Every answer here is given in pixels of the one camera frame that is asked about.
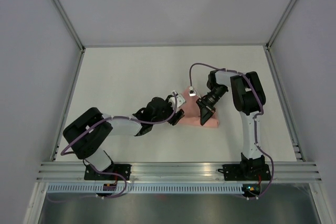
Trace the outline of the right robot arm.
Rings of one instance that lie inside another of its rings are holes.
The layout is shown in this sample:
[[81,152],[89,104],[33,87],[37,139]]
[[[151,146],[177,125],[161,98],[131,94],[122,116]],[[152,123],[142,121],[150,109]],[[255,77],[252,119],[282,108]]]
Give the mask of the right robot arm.
[[208,75],[209,92],[196,101],[203,126],[216,112],[215,105],[230,91],[235,109],[239,112],[243,129],[243,150],[238,164],[224,164],[217,171],[225,181],[270,181],[271,171],[260,150],[259,117],[264,113],[266,96],[258,74],[254,71],[238,74],[213,70]]

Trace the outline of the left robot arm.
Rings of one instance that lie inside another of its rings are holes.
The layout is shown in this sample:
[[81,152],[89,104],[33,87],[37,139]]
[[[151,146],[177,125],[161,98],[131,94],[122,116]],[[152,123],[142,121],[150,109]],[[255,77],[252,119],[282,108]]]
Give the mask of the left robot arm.
[[98,176],[108,180],[114,176],[113,161],[101,147],[109,136],[143,136],[154,125],[169,123],[176,125],[184,116],[181,107],[185,98],[173,92],[166,99],[153,98],[145,107],[131,116],[107,115],[96,107],[88,109],[63,131],[68,145],[61,156],[75,154],[87,162]]

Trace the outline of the pink satin napkin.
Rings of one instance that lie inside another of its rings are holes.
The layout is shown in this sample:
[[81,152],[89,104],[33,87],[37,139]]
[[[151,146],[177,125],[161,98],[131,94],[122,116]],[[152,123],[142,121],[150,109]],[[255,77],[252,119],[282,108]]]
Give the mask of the pink satin napkin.
[[181,106],[181,109],[184,111],[184,116],[179,120],[178,124],[205,128],[218,128],[219,119],[216,112],[204,125],[201,125],[200,110],[196,104],[199,97],[196,95],[189,96],[189,87],[182,92],[182,96],[186,100],[186,103]]

